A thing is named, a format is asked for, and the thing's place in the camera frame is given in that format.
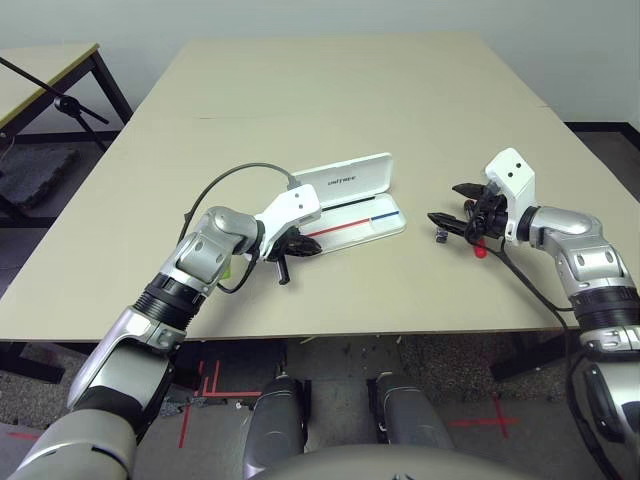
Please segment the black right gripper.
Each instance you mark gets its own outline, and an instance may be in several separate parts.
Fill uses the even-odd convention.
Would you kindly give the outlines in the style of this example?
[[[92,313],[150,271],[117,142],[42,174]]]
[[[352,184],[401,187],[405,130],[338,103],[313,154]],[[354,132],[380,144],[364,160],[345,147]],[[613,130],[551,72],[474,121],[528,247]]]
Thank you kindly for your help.
[[[428,213],[427,218],[449,233],[464,233],[466,240],[480,240],[483,237],[500,239],[505,234],[508,220],[507,200],[502,194],[482,197],[485,189],[485,185],[476,183],[461,183],[452,187],[453,191],[468,199],[478,199],[464,202],[467,222],[441,212]]]

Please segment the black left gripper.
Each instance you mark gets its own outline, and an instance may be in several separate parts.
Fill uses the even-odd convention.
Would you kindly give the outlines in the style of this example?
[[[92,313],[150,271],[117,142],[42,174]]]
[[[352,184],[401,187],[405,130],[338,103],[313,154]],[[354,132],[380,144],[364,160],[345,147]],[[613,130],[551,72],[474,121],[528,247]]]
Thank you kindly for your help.
[[[284,286],[290,282],[287,256],[315,256],[321,253],[322,248],[316,240],[306,236],[299,237],[299,230],[290,228],[274,243],[267,261],[275,264],[278,284]]]

